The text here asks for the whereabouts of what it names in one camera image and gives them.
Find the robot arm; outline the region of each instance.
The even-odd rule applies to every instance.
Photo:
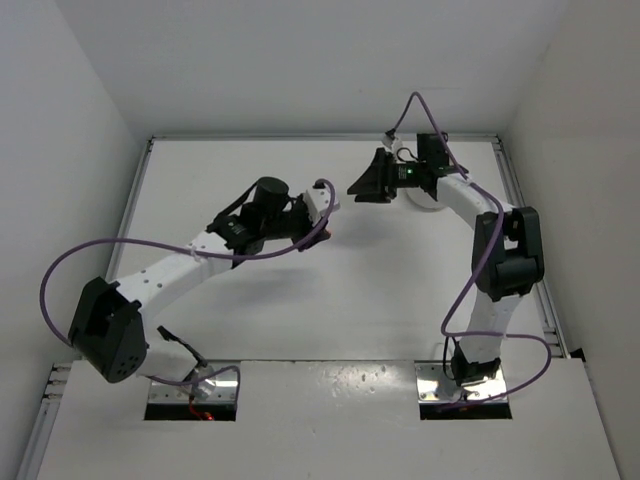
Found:
[[[247,199],[254,191],[253,199]],[[69,331],[69,341],[110,383],[133,373],[182,381],[206,361],[154,318],[165,307],[214,275],[238,267],[246,255],[262,251],[265,241],[297,244],[314,228],[318,233],[298,250],[330,237],[323,219],[330,192],[316,183],[298,197],[287,184],[263,177],[216,216],[187,246],[132,275],[107,283],[98,277],[84,287]],[[240,208],[238,214],[233,212]],[[222,255],[213,258],[207,254]]]
[[[390,203],[398,188],[421,188],[450,207],[474,229],[472,269],[487,248],[498,218],[496,206],[462,178],[437,137],[418,135],[418,161],[398,162],[378,148],[365,173],[347,190],[356,202]],[[502,203],[502,241],[498,241],[476,280],[478,293],[467,331],[505,334],[523,295],[544,275],[538,213]],[[515,242],[510,248],[504,240]],[[451,361],[458,385],[493,377],[500,366],[501,336],[463,337]]]

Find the purple cable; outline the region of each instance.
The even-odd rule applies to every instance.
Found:
[[[96,240],[90,240],[88,242],[81,243],[80,245],[76,245],[75,247],[67,250],[62,255],[60,255],[58,258],[56,258],[53,261],[53,263],[49,266],[49,268],[47,268],[47,271],[45,272],[44,276],[42,277],[42,282],[40,283],[40,311],[42,312],[42,317],[44,318],[44,322],[47,324],[47,326],[49,327],[51,332],[53,332],[53,334],[56,337],[58,337],[58,339],[62,343],[64,343],[68,347],[72,347],[73,348],[73,346],[71,345],[71,342],[69,342],[69,340],[62,334],[62,332],[60,332],[60,330],[58,330],[58,328],[54,325],[53,320],[51,320],[51,316],[49,315],[49,310],[47,309],[47,302],[46,302],[47,284],[49,283],[49,280],[50,280],[51,275],[53,274],[54,270],[58,267],[58,265],[60,265],[60,263],[62,263],[66,258],[70,257],[74,253],[77,253],[80,250],[84,250],[85,248],[94,247],[96,245],[105,245],[105,244],[112,245],[112,244],[127,243],[127,244],[131,244],[131,245],[142,245],[142,246],[145,246],[145,247],[159,248],[161,250],[168,250],[170,252],[182,253],[184,255],[193,255],[193,254],[195,254],[195,255],[197,255],[199,257],[203,257],[203,258],[220,258],[220,259],[223,259],[223,260],[245,261],[245,260],[267,260],[267,259],[270,259],[270,258],[276,258],[276,257],[280,257],[282,255],[285,255],[287,253],[293,252],[294,250],[297,250],[299,248],[304,247],[307,243],[309,243],[311,240],[313,240],[313,238],[318,233],[320,233],[320,231],[322,231],[322,229],[324,229],[326,227],[327,222],[329,220],[329,216],[333,212],[333,209],[335,208],[335,204],[336,204],[336,189],[333,186],[333,184],[329,180],[325,180],[324,178],[318,179],[317,182],[323,183],[329,189],[329,194],[330,194],[329,205],[327,207],[327,211],[326,211],[324,217],[318,222],[318,224],[315,227],[313,227],[313,229],[304,238],[302,238],[298,242],[294,243],[293,245],[290,245],[290,246],[288,246],[286,248],[283,248],[282,250],[277,250],[275,252],[262,253],[262,254],[259,254],[259,255],[232,255],[232,254],[224,254],[224,253],[203,252],[203,251],[200,251],[200,250],[196,250],[195,252],[192,252],[191,249],[189,249],[189,248],[176,247],[175,245],[168,245],[166,243],[154,242],[154,241],[151,241],[151,240],[140,240],[140,239],[136,239],[136,238],[118,238],[118,237],[114,237],[114,238],[98,238]],[[236,370],[236,373],[238,375],[238,388],[239,388],[239,385],[240,385],[240,371],[239,371],[239,369],[237,367],[233,367],[233,368],[225,367],[225,369],[226,370],[232,370],[232,369]],[[208,380],[209,378],[215,377],[220,372],[221,371],[218,370],[218,372],[214,372],[214,373],[206,375],[206,376],[204,376],[202,378],[196,378],[196,379],[190,380],[188,382],[174,382],[172,380],[164,380],[164,379],[158,378],[158,377],[149,377],[149,378],[151,378],[152,380],[154,380],[154,381],[156,381],[158,383],[163,383],[165,385],[187,386],[187,385],[197,385],[198,383],[200,383],[200,382],[202,382],[204,380]]]
[[[400,124],[402,123],[402,121],[404,120],[405,116],[407,115],[407,112],[409,111],[409,107],[411,106],[411,102],[413,101],[414,98],[417,98],[420,101],[420,104],[422,105],[422,108],[424,109],[425,113],[427,114],[427,117],[429,118],[429,122],[431,122],[431,126],[435,130],[436,135],[438,136],[438,139],[440,140],[440,143],[442,143],[442,146],[444,147],[445,151],[447,152],[447,155],[449,155],[449,158],[451,159],[451,162],[455,166],[456,170],[462,176],[462,178],[467,180],[469,178],[467,173],[461,167],[460,163],[458,163],[458,160],[456,160],[455,155],[453,154],[453,152],[449,148],[449,144],[447,143],[447,141],[446,141],[446,139],[444,137],[444,134],[442,133],[442,130],[440,130],[440,127],[436,123],[435,118],[431,114],[431,110],[429,109],[429,106],[427,105],[427,102],[422,97],[420,92],[413,92],[409,96],[409,100],[407,101],[407,104],[405,105],[404,110],[402,111],[402,115],[400,115],[400,118],[398,119],[398,121],[396,122],[395,126],[393,127],[393,130],[394,131],[397,130],[398,127],[400,126]],[[476,268],[471,273],[471,277],[469,277],[469,280],[467,280],[467,283],[462,288],[462,291],[456,297],[455,301],[451,305],[451,308],[449,308],[449,311],[447,312],[447,315],[445,316],[444,320],[442,321],[442,325],[440,326],[440,332],[445,337],[451,337],[451,338],[453,338],[453,337],[479,337],[479,336],[502,337],[503,334],[498,333],[498,332],[491,332],[491,331],[470,331],[470,332],[469,331],[467,331],[467,332],[449,332],[449,331],[447,331],[447,327],[449,326],[449,323],[451,322],[451,319],[453,318],[453,315],[456,313],[456,311],[460,307],[460,304],[465,299],[465,297],[467,296],[467,294],[469,293],[471,288],[473,288],[473,285],[476,283],[476,280],[480,276],[480,273],[482,272],[482,269],[487,264],[487,261],[489,260],[489,256],[491,255],[491,252],[493,252],[493,248],[496,246],[496,243],[498,242],[498,239],[500,237],[500,230],[501,230],[502,222],[504,221],[504,209],[502,208],[502,204],[500,203],[500,201],[496,197],[494,197],[491,193],[487,192],[484,188],[482,188],[480,185],[478,185],[477,183],[472,182],[470,185],[475,191],[477,191],[480,195],[485,197],[487,200],[490,200],[496,206],[496,208],[498,210],[498,219],[497,219],[497,222],[496,222],[496,228],[493,230],[493,233],[491,234],[491,238],[489,239],[489,243],[487,244],[487,248],[482,253],[482,256],[480,257],[480,260],[478,261],[478,264],[476,265]],[[544,366],[542,367],[542,369],[537,374],[535,374],[533,377],[531,377],[529,380],[527,380],[526,382],[524,382],[524,383],[522,383],[522,384],[520,384],[520,385],[518,385],[516,387],[510,388],[506,392],[504,392],[504,393],[502,393],[500,395],[494,395],[494,396],[487,397],[487,398],[484,398],[482,400],[477,400],[477,401],[465,401],[464,403],[456,401],[456,402],[451,403],[449,405],[445,405],[442,408],[442,410],[448,410],[448,409],[451,409],[451,408],[465,407],[465,406],[469,406],[469,405],[477,405],[477,404],[485,403],[485,402],[488,402],[488,401],[491,401],[491,400],[495,400],[497,398],[505,397],[507,395],[511,395],[512,393],[516,393],[516,392],[528,387],[532,383],[536,382],[540,377],[542,377],[547,372],[547,370],[551,366],[552,352],[551,352],[551,348],[549,347],[549,345],[547,344],[547,342],[544,339],[542,339],[540,337],[537,337],[535,335],[528,335],[528,334],[508,333],[505,336],[507,338],[520,338],[520,339],[534,340],[536,342],[542,343],[544,345],[544,347],[546,348],[546,350],[547,350],[547,359],[546,359],[546,362],[545,362]]]

